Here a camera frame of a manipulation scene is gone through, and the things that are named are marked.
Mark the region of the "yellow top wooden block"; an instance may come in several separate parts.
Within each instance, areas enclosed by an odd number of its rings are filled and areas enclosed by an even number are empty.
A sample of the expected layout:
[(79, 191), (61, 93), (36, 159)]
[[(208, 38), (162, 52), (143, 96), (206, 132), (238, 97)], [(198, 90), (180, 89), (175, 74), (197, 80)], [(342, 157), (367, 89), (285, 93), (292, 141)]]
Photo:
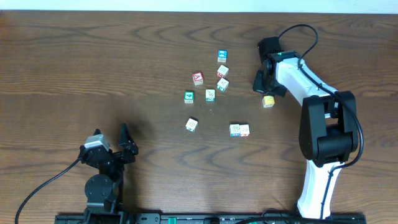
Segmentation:
[(271, 108), (275, 104), (275, 99), (273, 96), (264, 96), (262, 98), (262, 105), (264, 108)]

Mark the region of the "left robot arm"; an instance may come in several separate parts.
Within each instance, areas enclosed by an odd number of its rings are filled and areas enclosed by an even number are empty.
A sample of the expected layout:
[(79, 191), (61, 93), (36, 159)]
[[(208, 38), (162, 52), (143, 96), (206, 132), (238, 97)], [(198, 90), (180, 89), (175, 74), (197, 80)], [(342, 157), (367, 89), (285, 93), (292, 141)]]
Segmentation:
[(121, 125), (119, 146), (122, 151), (113, 152), (99, 129), (80, 146), (81, 163), (99, 170), (85, 184), (87, 203), (83, 223), (136, 222), (134, 215), (123, 208), (124, 166), (133, 163), (138, 155), (138, 147), (125, 123)]

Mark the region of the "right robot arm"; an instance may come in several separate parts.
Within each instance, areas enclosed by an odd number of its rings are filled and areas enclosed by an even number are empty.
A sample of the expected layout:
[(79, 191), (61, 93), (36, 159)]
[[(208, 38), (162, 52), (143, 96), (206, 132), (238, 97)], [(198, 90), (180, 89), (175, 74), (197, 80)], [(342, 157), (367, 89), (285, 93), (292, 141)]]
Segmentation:
[(302, 109), (298, 141), (307, 168), (298, 212), (326, 219), (338, 174), (358, 146), (355, 97), (328, 86), (297, 52), (271, 50), (261, 52), (260, 59), (253, 90), (271, 96), (290, 92)]

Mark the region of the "red sided wooden block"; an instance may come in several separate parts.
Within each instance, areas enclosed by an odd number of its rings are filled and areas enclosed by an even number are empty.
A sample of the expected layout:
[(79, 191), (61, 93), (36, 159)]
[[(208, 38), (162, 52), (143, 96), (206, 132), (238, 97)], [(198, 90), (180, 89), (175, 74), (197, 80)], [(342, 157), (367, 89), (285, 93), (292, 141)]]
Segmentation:
[(250, 128), (248, 124), (241, 124), (239, 128), (240, 128), (239, 132), (241, 137), (246, 137), (250, 135)]

